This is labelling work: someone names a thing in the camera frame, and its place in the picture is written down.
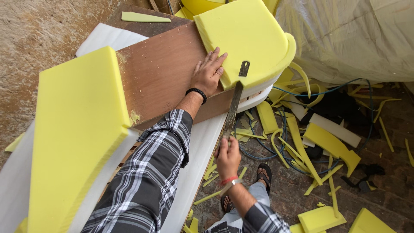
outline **shirt sleeve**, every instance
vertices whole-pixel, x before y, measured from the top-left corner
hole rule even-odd
[[[173,203],[180,167],[188,163],[193,119],[175,109],[144,131],[143,143],[105,190],[82,233],[158,232]]]
[[[290,233],[289,224],[270,207],[256,202],[246,213],[243,232],[247,233]]]

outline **wall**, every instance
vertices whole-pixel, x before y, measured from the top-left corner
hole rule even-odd
[[[121,0],[151,8],[147,0]],[[120,0],[5,0],[0,7],[0,151],[35,117],[39,72],[75,56]],[[10,153],[0,155],[0,169]]]

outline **foam cushion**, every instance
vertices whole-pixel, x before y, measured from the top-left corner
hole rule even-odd
[[[194,16],[207,51],[220,47],[223,63],[220,81],[225,90],[241,81],[245,88],[280,74],[293,60],[296,43],[284,33],[261,0],[237,0]],[[241,63],[250,62],[247,77],[239,77]]]
[[[101,168],[128,135],[109,46],[39,75],[28,232],[66,232]]]

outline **hand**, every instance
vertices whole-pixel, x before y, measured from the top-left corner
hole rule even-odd
[[[238,149],[238,141],[234,137],[230,137],[230,146],[227,139],[223,138],[220,143],[219,153],[215,153],[217,160],[217,171],[220,179],[225,180],[233,176],[237,176],[237,169],[240,164],[240,151]]]
[[[219,79],[224,72],[221,64],[227,57],[224,53],[219,58],[220,48],[217,47],[213,52],[209,52],[204,61],[198,61],[195,66],[193,77],[191,78],[190,88],[197,88],[204,92],[208,97],[213,95],[219,84]]]

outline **white plastic sheet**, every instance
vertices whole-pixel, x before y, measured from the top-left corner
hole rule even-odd
[[[279,0],[276,20],[295,37],[294,62],[309,78],[414,81],[412,0]]]

